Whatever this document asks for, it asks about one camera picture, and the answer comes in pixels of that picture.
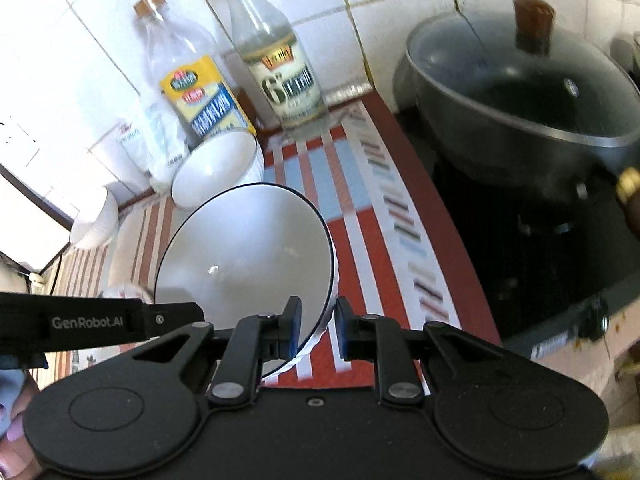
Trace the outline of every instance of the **kitchen counter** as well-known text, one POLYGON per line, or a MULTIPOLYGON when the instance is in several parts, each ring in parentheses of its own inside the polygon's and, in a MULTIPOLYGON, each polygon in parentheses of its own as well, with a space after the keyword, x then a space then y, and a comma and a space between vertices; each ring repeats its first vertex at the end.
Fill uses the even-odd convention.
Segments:
MULTIPOLYGON (((302 192, 327 222, 339 261, 339 293, 356 313, 385 314, 413 329, 425 320, 443 320, 499 344, 462 241, 378 94, 334 110, 306 128, 303 138, 271 137, 265 162, 265 181, 302 192)), ((128 208, 108 245, 63 255, 53 293, 95 297, 107 286, 131 282, 153 293, 162 255, 187 216, 167 196, 128 208)), ((82 351, 74 356, 74 371, 128 348, 82 351)), ((308 357, 268 383, 328 387, 371 381, 368 364, 346 363, 337 355, 330 323, 308 357)))

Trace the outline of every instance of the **white ceramic bowl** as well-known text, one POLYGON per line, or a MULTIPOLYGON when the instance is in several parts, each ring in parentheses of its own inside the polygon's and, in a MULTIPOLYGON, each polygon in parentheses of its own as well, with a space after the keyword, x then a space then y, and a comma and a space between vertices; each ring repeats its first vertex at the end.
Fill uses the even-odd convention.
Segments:
POLYGON ((171 193, 180 209, 196 209, 231 187, 261 182, 263 174, 264 155, 255 136, 229 130, 193 150, 175 174, 171 193))
MULTIPOLYGON (((337 261, 326 224, 302 195, 276 184, 235 187, 178 229, 160 263, 156 303, 194 301, 222 329, 261 312, 280 314, 289 296, 299 296, 301 356, 331 319, 337 261)), ((266 363, 263 373, 282 365, 266 363)))
POLYGON ((88 196, 69 233, 78 249, 93 249, 107 243, 118 229, 118 202, 105 187, 88 196))

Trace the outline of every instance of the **pot handle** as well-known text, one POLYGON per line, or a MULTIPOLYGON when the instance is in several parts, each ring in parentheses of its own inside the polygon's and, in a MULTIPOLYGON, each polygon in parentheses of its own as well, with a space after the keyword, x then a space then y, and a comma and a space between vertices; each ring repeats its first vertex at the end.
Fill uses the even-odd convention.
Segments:
POLYGON ((616 195, 627 227, 640 239, 640 171, 626 168, 618 178, 616 195))

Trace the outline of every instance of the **glass bottle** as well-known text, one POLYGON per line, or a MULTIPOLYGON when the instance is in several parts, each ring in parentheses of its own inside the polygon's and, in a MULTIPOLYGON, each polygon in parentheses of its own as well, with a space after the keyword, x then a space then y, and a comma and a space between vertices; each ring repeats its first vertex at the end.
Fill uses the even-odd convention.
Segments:
POLYGON ((150 73, 162 93, 201 137, 232 128, 255 135, 218 65, 215 40, 203 27, 169 10, 165 0, 134 5, 146 27, 150 73))
POLYGON ((289 20, 267 0, 227 0, 236 49, 280 119, 293 128, 325 113, 318 78, 289 20))

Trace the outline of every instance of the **glass pot lid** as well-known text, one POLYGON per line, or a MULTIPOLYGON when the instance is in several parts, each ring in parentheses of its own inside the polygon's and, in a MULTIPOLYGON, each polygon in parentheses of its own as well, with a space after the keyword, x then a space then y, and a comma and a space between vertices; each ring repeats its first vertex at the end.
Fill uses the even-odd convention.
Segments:
POLYGON ((408 56, 432 84, 522 120, 595 137, 640 132, 638 90, 613 60, 553 26, 553 15, 521 17, 465 12, 423 22, 408 56))

